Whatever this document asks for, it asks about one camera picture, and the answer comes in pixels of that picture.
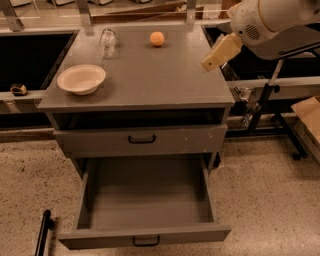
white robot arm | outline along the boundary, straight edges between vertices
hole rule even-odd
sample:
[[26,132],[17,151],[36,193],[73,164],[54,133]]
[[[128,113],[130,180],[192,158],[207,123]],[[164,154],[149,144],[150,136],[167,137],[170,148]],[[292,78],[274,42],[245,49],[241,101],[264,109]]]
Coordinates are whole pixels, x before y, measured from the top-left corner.
[[320,0],[244,0],[228,10],[245,45],[257,45],[288,28],[320,20]]
[[240,53],[288,28],[320,20],[320,0],[243,0],[228,11],[233,33],[216,45],[202,66],[213,70]]

drawer handle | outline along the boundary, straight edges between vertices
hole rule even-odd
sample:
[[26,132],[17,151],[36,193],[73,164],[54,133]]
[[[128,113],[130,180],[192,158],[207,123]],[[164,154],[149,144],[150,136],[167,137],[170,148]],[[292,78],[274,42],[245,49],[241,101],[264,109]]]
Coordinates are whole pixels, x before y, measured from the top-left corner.
[[150,138],[133,138],[128,136],[128,141],[130,144],[151,144],[156,141],[156,135],[153,135]]
[[158,246],[160,244],[160,236],[157,236],[157,241],[155,243],[150,243],[150,244],[138,244],[136,242],[136,237],[132,237],[132,244],[135,247],[152,247],[152,246]]

ceramic bowl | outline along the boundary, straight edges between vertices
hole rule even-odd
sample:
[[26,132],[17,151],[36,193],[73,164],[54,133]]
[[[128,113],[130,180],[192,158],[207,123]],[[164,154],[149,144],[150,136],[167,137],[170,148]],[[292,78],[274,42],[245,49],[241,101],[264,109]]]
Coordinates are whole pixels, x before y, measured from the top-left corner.
[[63,71],[57,79],[58,87],[77,95],[95,92],[106,78],[106,72],[95,65],[78,65]]

cabinet top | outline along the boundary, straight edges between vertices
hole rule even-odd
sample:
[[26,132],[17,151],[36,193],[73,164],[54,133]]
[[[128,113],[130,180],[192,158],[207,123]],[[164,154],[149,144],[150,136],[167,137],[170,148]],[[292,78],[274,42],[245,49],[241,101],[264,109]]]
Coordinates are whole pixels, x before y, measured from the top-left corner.
[[[99,53],[104,28],[117,34],[110,59]],[[165,36],[162,47],[150,44],[154,31]],[[219,69],[204,72],[200,63],[210,46],[199,24],[115,26],[80,30],[38,108],[47,112],[226,107],[234,103]],[[79,96],[58,88],[57,77],[80,64],[102,67],[108,74],[98,90]]]

speckled floor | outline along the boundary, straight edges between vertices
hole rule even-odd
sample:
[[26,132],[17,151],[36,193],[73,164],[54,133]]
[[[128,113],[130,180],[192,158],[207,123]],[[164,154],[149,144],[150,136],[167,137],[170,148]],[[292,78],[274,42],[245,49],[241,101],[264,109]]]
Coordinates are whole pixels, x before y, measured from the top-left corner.
[[48,133],[0,133],[0,255],[34,255],[45,209],[56,229],[45,255],[320,255],[320,165],[294,161],[286,137],[227,139],[211,175],[221,243],[69,251],[59,241],[77,210],[80,179]]

